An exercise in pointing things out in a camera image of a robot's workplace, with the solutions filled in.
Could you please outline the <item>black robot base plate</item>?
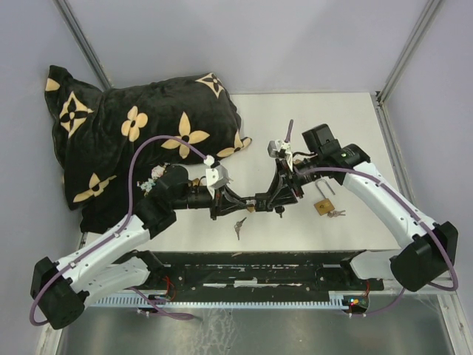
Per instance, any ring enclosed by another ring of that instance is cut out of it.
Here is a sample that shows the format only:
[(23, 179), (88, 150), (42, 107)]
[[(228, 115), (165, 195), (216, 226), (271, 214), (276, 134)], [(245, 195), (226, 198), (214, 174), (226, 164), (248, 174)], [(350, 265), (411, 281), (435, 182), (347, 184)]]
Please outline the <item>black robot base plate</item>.
[(161, 265), (143, 290), (174, 292), (177, 302), (308, 302), (382, 291), (378, 278), (349, 269), (352, 252), (155, 252)]

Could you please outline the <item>black padlock keys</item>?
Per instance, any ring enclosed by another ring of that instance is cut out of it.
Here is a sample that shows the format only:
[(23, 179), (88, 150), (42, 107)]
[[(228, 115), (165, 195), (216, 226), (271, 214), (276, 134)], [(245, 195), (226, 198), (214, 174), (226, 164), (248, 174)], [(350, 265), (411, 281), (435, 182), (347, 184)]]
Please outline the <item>black padlock keys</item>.
[(277, 206), (274, 209), (274, 211), (275, 211), (275, 213), (277, 213), (279, 215), (280, 218), (282, 218), (283, 213), (285, 212), (285, 207), (284, 206)]

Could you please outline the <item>small padlock keys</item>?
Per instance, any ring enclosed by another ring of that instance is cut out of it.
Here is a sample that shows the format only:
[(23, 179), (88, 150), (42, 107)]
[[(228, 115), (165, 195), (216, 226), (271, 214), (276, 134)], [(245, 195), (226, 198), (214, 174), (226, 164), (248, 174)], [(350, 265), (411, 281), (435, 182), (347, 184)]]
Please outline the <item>small padlock keys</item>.
[(241, 220), (238, 220), (236, 224), (234, 225), (234, 231), (236, 233), (237, 239), (240, 240), (240, 230), (242, 228), (243, 223), (247, 220), (246, 217), (244, 217)]

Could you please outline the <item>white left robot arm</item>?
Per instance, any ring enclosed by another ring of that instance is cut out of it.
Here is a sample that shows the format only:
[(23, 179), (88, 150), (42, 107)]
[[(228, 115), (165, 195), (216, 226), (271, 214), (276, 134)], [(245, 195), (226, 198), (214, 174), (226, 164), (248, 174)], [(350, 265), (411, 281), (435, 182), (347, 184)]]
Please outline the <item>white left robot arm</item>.
[(226, 178), (225, 168), (216, 166), (206, 170), (204, 186), (192, 186), (187, 169), (170, 166), (147, 196), (96, 241), (59, 260), (39, 260), (30, 289), (30, 322), (62, 329), (116, 291), (158, 287), (163, 270), (157, 258), (135, 248), (175, 223), (178, 209), (209, 209), (216, 218), (256, 206), (255, 197), (238, 196)]

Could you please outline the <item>black padlock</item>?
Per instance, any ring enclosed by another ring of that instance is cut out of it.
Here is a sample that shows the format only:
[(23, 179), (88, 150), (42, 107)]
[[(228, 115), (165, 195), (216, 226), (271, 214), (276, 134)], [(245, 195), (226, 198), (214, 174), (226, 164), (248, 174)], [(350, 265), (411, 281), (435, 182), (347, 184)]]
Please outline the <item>black padlock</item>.
[(245, 204), (246, 209), (249, 206), (253, 206), (255, 212), (272, 212), (274, 210), (271, 194), (268, 192), (256, 193), (254, 196), (243, 197), (242, 202)]

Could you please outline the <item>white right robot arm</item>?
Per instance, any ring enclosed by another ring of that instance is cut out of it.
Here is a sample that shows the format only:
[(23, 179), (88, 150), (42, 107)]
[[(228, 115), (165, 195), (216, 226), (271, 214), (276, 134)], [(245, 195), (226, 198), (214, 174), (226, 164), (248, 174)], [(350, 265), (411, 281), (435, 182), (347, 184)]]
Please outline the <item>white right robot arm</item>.
[(339, 271), (340, 283), (356, 289), (368, 279), (393, 278), (415, 292), (426, 285), (455, 291), (458, 230), (450, 223), (438, 223), (397, 192), (378, 171), (370, 156), (359, 146), (341, 146), (327, 124), (302, 134), (310, 151), (308, 158), (293, 159), (290, 137), (271, 141), (268, 154), (276, 161), (276, 173), (265, 204), (279, 212), (297, 203), (302, 187), (322, 178), (332, 178), (357, 196), (387, 227), (398, 249), (362, 251)]

